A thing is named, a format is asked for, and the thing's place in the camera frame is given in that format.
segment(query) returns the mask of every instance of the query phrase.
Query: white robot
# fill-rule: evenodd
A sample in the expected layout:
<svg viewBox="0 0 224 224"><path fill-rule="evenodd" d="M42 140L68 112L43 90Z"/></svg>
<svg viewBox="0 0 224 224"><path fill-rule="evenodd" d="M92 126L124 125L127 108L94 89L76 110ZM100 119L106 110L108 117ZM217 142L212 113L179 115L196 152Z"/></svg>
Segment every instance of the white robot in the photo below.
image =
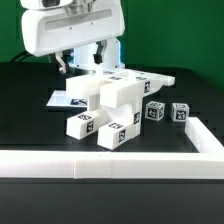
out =
<svg viewBox="0 0 224 224"><path fill-rule="evenodd" d="M93 71L66 80L66 97L88 99L87 111L67 121L67 135L82 139L98 131L98 145L115 149L140 134L142 99L174 77L133 71L120 62L117 36L125 26L120 0L21 0L25 47L35 56L75 48L70 67Z"/></svg>

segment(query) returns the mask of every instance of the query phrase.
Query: white cube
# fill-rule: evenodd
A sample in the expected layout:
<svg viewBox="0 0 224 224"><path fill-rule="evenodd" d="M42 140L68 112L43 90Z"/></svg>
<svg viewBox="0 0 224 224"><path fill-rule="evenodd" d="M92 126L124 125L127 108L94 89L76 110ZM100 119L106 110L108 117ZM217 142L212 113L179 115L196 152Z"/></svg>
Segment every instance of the white cube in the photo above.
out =
<svg viewBox="0 0 224 224"><path fill-rule="evenodd" d="M173 121L186 122L190 108L185 103L173 103L171 117Z"/></svg>
<svg viewBox="0 0 224 224"><path fill-rule="evenodd" d="M146 104L145 118L159 121L164 117L165 103L151 101Z"/></svg>

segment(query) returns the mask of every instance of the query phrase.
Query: white block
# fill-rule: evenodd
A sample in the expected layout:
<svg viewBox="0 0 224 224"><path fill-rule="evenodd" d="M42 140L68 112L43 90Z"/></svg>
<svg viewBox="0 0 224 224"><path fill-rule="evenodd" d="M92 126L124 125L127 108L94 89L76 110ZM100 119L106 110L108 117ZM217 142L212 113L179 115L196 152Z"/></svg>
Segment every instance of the white block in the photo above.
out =
<svg viewBox="0 0 224 224"><path fill-rule="evenodd" d="M0 177L72 178L73 164L66 152L0 151Z"/></svg>
<svg viewBox="0 0 224 224"><path fill-rule="evenodd" d="M171 117L176 122L186 122L190 108L185 103L173 103Z"/></svg>
<svg viewBox="0 0 224 224"><path fill-rule="evenodd" d="M86 111L67 120L66 134L82 139L98 130L108 122L108 115L103 109Z"/></svg>
<svg viewBox="0 0 224 224"><path fill-rule="evenodd" d="M125 120L112 121L99 128L97 144L113 150L131 139L133 123Z"/></svg>
<svg viewBox="0 0 224 224"><path fill-rule="evenodd" d="M196 117L186 121L185 133L201 153L224 153L224 147Z"/></svg>
<svg viewBox="0 0 224 224"><path fill-rule="evenodd" d="M82 153L74 160L74 179L82 178L110 178L110 152Z"/></svg>
<svg viewBox="0 0 224 224"><path fill-rule="evenodd" d="M76 98L87 98L98 95L102 84L101 75L82 75L66 79L67 96Z"/></svg>
<svg viewBox="0 0 224 224"><path fill-rule="evenodd" d="M120 81L100 88L100 104L112 108L130 103L136 96L144 96L145 85L137 81Z"/></svg>
<svg viewBox="0 0 224 224"><path fill-rule="evenodd" d="M164 117L165 103L151 101L146 104L145 118L159 121Z"/></svg>

